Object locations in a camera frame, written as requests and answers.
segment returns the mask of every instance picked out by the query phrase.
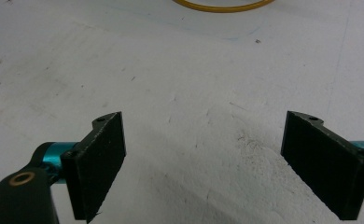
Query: screw hole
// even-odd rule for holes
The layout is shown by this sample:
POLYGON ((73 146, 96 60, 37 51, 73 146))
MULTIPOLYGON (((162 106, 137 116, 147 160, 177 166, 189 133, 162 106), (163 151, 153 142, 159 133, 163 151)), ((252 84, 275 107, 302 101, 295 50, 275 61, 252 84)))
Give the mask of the screw hole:
POLYGON ((20 173, 18 175, 13 176, 9 180, 9 185, 11 185, 13 187, 24 185, 24 184, 30 182, 32 179, 34 179, 34 176, 35 176, 35 173, 33 173, 33 172, 20 173))

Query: black rubber pad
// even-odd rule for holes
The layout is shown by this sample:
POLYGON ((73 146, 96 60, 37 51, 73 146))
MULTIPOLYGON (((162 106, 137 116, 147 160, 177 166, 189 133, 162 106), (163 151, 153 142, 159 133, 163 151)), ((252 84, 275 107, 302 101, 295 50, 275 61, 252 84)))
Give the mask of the black rubber pad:
POLYGON ((364 199, 364 149, 325 128, 321 119, 289 111, 281 154, 339 219, 357 219, 364 199))
POLYGON ((97 215, 126 156, 121 113, 92 122, 93 130, 61 156, 75 219, 97 215))

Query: gold ring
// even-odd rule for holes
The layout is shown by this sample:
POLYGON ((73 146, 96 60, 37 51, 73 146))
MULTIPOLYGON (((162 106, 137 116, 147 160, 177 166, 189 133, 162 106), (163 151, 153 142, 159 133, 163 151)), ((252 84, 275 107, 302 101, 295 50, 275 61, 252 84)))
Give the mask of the gold ring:
POLYGON ((263 6, 266 6, 267 4, 273 2, 274 0, 261 0, 256 3, 238 6, 238 7, 210 7, 210 6, 204 6, 204 5, 191 3, 186 0, 174 0, 174 1, 177 2, 179 5, 182 5, 184 7, 188 7, 191 9, 199 10, 199 11, 216 12, 216 13, 232 13, 232 12, 248 11, 251 9, 258 8, 258 7, 263 7, 263 6))
POLYGON ((24 185, 24 184, 30 182, 32 179, 34 179, 34 177, 35 177, 35 173, 33 173, 33 172, 20 173, 18 175, 13 176, 9 180, 9 185, 11 185, 13 187, 24 185))

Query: yellow wire loop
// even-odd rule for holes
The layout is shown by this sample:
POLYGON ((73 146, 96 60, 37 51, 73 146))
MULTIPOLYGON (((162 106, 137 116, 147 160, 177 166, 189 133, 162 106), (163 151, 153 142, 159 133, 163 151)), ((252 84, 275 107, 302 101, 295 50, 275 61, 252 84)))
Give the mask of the yellow wire loop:
POLYGON ((256 3, 238 6, 238 7, 210 7, 210 6, 204 6, 204 5, 191 3, 186 0, 174 0, 174 1, 177 2, 179 5, 182 5, 184 7, 188 7, 191 9, 199 10, 199 11, 216 12, 216 13, 232 13, 232 12, 248 11, 251 9, 258 8, 258 7, 263 7, 263 6, 266 6, 267 4, 273 2, 274 0, 261 0, 256 3))

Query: white table surface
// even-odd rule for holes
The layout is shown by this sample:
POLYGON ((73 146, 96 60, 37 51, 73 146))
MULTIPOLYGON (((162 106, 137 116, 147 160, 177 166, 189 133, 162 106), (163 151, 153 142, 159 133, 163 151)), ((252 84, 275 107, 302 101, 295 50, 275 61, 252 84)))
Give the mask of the white table surface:
MULTIPOLYGON (((280 155, 288 110, 364 140, 364 0, 0 0, 0 180, 123 112, 128 155, 93 224, 342 223, 280 155)), ((61 223, 84 223, 51 189, 61 223)))

